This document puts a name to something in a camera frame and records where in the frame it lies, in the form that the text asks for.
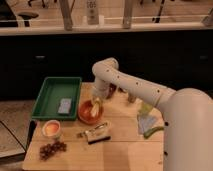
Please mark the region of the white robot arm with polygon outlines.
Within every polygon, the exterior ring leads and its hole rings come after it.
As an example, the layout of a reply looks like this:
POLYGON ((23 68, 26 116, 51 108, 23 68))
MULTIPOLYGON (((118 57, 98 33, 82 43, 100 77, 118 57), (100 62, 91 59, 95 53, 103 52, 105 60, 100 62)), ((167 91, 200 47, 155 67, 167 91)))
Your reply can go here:
POLYGON ((163 171, 213 171, 213 98, 194 88, 174 90, 119 71, 114 58, 92 66, 92 94, 114 84, 158 109, 164 119, 163 171))

